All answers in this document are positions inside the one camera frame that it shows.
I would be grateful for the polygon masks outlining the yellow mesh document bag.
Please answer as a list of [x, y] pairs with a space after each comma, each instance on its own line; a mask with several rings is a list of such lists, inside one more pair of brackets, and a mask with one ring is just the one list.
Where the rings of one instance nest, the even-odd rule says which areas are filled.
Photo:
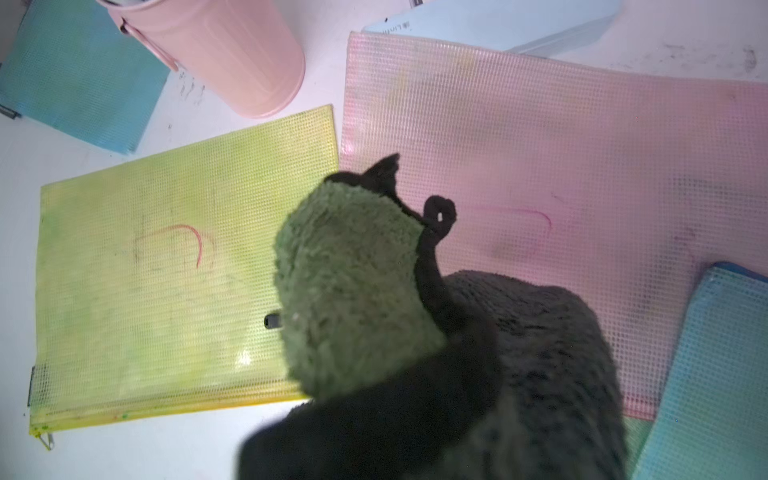
[[43, 186], [30, 434], [300, 399], [274, 241], [337, 166], [323, 106]]

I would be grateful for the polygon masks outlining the green and grey cleaning cloth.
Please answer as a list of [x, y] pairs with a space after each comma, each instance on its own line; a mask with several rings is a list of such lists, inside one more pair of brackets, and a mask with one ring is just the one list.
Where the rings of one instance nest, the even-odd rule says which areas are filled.
[[457, 219], [397, 195], [399, 155], [327, 176], [275, 242], [280, 333], [307, 400], [245, 440], [240, 479], [623, 479], [623, 399], [575, 293], [439, 271]]

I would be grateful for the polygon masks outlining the blue mesh document bag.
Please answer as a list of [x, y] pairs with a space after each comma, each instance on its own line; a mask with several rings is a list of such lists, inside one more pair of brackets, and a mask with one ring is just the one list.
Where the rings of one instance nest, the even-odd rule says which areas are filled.
[[34, 1], [1, 66], [1, 104], [116, 153], [138, 147], [169, 74], [94, 1]]

